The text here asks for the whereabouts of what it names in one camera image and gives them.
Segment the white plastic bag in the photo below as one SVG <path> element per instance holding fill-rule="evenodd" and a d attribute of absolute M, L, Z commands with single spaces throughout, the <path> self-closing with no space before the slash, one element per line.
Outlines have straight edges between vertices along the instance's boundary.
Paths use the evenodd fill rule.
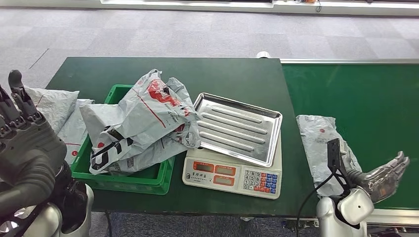
<path fill-rule="evenodd" d="M 179 96 L 182 104 L 193 107 L 189 93 L 181 82 L 176 78 L 169 78 L 166 85 Z M 200 145 L 201 139 L 197 122 L 186 122 L 167 136 L 153 143 L 144 152 L 114 162 L 106 170 L 113 174 L 129 175 L 161 163 L 172 156 L 186 151 L 188 148 L 198 148 Z"/>
<path fill-rule="evenodd" d="M 106 172 L 110 164 L 145 152 L 181 125 L 199 119 L 189 96 L 189 101 L 183 101 L 160 74 L 154 69 L 141 77 L 118 105 L 81 107 L 93 144 L 92 174 Z"/>
<path fill-rule="evenodd" d="M 79 91 L 46 90 L 25 86 L 34 105 L 57 134 L 76 107 Z"/>
<path fill-rule="evenodd" d="M 79 149 L 87 137 L 86 125 L 80 113 L 81 105 L 92 104 L 94 100 L 78 99 L 76 108 L 57 134 L 67 145 L 66 162 L 71 166 Z"/>
<path fill-rule="evenodd" d="M 331 174 L 327 167 L 327 142 L 335 138 L 340 140 L 340 152 L 343 153 L 345 167 L 362 171 L 351 148 L 336 131 L 335 118 L 299 115 L 296 119 L 315 187 Z M 317 190 L 317 194 L 322 197 L 340 195 L 342 192 L 343 188 L 335 177 Z"/>

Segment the gray carpet floor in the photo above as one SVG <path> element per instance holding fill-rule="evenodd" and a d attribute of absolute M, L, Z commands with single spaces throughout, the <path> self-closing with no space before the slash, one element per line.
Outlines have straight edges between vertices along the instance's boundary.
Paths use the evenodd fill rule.
<path fill-rule="evenodd" d="M 419 19 L 261 13 L 0 8 L 0 84 L 44 88 L 68 56 L 419 58 Z M 114 236 L 293 236 L 278 218 L 112 213 Z M 94 213 L 91 236 L 107 235 Z M 318 236 L 318 229 L 301 236 Z"/>

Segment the metal tray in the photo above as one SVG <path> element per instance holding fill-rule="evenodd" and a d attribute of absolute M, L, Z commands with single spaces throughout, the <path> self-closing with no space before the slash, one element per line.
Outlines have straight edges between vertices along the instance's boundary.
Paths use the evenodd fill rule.
<path fill-rule="evenodd" d="M 255 165 L 271 167 L 282 114 L 239 101 L 201 93 L 194 104 L 201 147 Z"/>

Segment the orange digital display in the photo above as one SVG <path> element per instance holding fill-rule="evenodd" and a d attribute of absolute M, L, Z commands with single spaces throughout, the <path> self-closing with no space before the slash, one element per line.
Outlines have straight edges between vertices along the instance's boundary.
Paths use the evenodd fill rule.
<path fill-rule="evenodd" d="M 205 162 L 194 161 L 194 170 L 214 173 L 214 165 Z"/>
<path fill-rule="evenodd" d="M 216 165 L 215 166 L 215 172 L 217 174 L 234 176 L 236 174 L 236 168 L 229 167 L 229 166 L 224 166 L 224 165 Z"/>
<path fill-rule="evenodd" d="M 220 175 L 215 175 L 213 182 L 215 184 L 221 184 L 221 185 L 226 185 L 226 186 L 233 186 L 234 185 L 234 178 L 220 176 Z"/>

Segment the weighing scale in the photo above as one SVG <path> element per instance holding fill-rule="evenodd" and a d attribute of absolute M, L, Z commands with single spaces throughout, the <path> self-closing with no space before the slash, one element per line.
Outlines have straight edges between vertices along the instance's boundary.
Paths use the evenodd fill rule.
<path fill-rule="evenodd" d="M 281 190 L 281 136 L 270 168 L 251 165 L 209 149 L 188 150 L 183 183 L 260 198 L 277 199 Z"/>
<path fill-rule="evenodd" d="M 200 149 L 183 164 L 186 185 L 277 199 L 281 190 L 282 114 L 201 93 L 194 104 Z"/>

